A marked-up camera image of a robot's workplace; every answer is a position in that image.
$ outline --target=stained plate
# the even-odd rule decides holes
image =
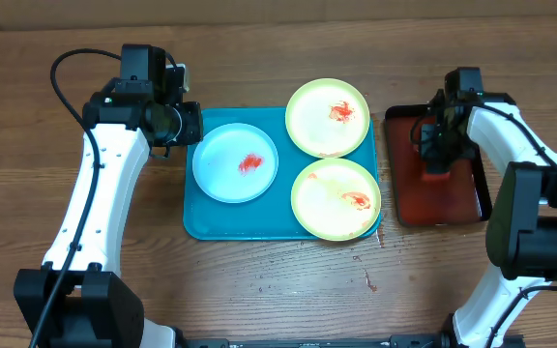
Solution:
[[[311,234],[329,241],[356,238],[377,220],[381,194],[377,182],[347,159],[323,159],[307,166],[291,190],[296,219]]]
[[[274,181],[278,169],[279,153],[270,136],[242,123],[210,131],[192,157],[192,174],[199,187],[225,203],[259,196]]]
[[[356,88],[341,80],[320,78],[294,93],[285,124],[296,146],[326,159],[354,151],[366,137],[369,120],[365,98]]]

